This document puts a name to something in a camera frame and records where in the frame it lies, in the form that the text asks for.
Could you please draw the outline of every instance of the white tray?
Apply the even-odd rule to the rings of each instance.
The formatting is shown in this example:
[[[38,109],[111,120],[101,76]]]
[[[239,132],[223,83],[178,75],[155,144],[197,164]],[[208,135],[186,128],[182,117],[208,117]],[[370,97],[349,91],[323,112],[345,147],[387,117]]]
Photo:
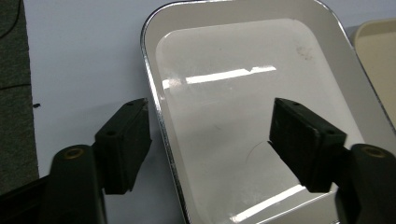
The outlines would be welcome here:
[[[345,131],[346,147],[396,143],[339,20],[318,1],[170,4],[148,18],[142,50],[187,222],[337,219],[332,194],[307,192],[267,144],[275,97]]]
[[[396,18],[368,21],[353,42],[379,98],[396,125]]]

